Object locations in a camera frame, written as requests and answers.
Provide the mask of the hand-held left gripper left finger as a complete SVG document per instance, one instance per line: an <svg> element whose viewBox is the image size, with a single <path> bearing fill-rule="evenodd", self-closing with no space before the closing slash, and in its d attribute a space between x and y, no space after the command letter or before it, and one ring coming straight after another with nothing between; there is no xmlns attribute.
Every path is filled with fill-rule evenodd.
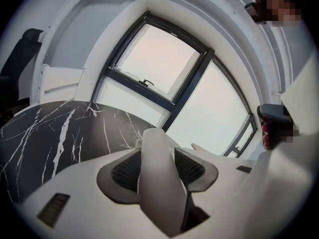
<svg viewBox="0 0 319 239"><path fill-rule="evenodd" d="M19 213L41 239L165 239L139 205L117 204L97 185L99 170L130 152L119 151L65 168L29 195ZM51 228L37 216L57 193L69 199Z"/></svg>

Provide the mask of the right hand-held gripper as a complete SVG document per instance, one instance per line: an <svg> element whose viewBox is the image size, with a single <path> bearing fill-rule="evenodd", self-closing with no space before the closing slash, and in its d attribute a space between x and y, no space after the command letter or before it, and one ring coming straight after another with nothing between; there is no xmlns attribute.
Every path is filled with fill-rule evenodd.
<svg viewBox="0 0 319 239"><path fill-rule="evenodd" d="M262 142L272 150L292 137L319 131L319 57L312 55L289 88L280 96L281 104L257 107Z"/></svg>

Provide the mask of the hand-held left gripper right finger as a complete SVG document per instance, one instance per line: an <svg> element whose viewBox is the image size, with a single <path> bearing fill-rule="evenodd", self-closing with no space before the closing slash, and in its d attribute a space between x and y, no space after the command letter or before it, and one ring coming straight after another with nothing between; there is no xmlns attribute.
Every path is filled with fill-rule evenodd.
<svg viewBox="0 0 319 239"><path fill-rule="evenodd" d="M174 161L187 196L182 233L223 212L255 163L180 147Z"/></svg>

